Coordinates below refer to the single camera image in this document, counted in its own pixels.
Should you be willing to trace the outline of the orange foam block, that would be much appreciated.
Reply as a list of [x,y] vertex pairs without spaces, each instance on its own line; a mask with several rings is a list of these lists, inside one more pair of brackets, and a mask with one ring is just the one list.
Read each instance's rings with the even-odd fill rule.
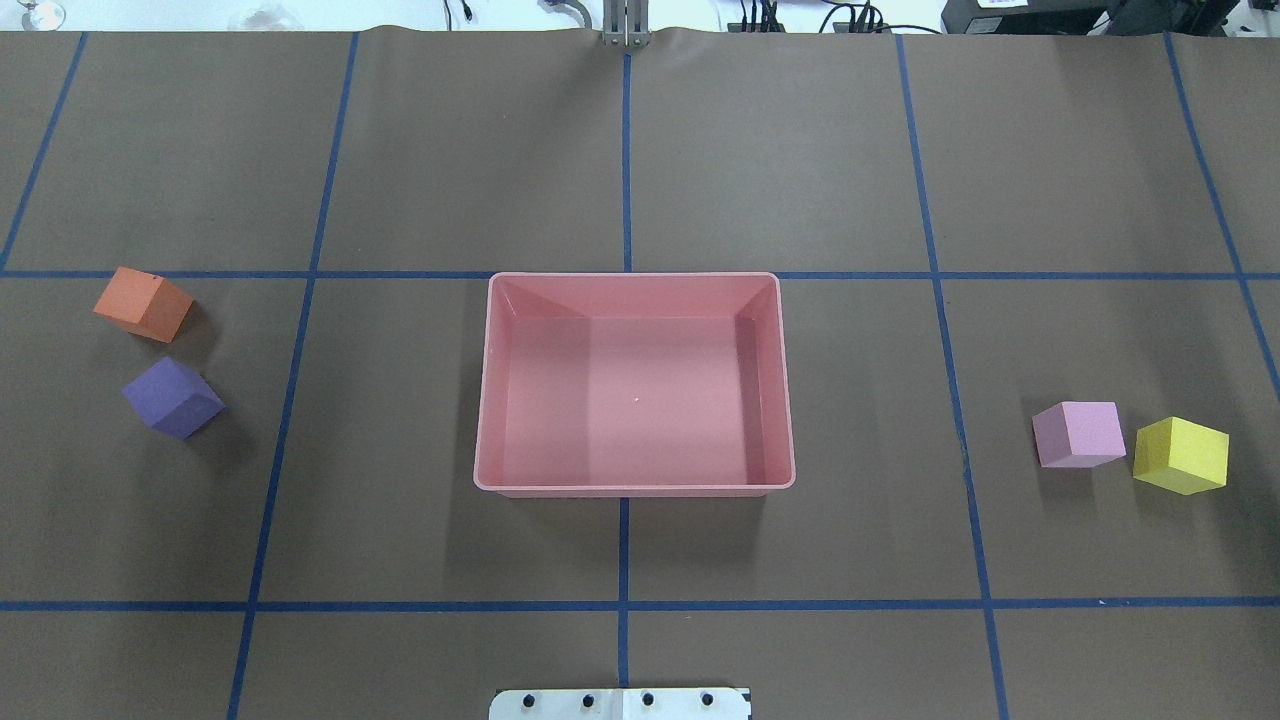
[[93,306],[93,314],[132,334],[170,343],[195,299],[165,277],[119,266]]

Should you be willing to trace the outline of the grey aluminium frame post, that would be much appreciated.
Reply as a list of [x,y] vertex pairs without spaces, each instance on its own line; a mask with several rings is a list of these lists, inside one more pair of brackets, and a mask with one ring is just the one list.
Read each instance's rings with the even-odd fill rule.
[[649,45],[648,0],[605,0],[602,3],[602,42],[607,47],[640,49]]

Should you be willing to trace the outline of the pink foam block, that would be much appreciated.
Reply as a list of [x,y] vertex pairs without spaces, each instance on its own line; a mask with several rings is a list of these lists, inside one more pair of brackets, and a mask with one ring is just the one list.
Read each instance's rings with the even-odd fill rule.
[[1042,468],[1097,468],[1126,456],[1115,402],[1064,401],[1030,423]]

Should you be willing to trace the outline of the purple foam block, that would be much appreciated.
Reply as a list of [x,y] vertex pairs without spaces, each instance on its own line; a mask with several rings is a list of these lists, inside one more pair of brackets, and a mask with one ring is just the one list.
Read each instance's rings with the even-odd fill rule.
[[192,368],[163,357],[123,387],[133,411],[146,427],[187,439],[227,406]]

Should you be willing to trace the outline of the yellow foam block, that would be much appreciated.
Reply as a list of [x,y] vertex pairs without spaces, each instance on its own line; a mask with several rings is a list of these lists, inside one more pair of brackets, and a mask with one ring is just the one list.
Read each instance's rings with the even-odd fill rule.
[[1178,495],[1197,495],[1228,486],[1230,436],[1169,416],[1135,434],[1132,475]]

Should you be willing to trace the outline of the pink plastic bin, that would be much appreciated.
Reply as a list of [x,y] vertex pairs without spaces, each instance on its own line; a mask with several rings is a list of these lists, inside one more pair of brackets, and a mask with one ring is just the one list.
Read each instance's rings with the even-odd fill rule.
[[783,318],[769,272],[494,274],[475,486],[508,498],[792,487]]

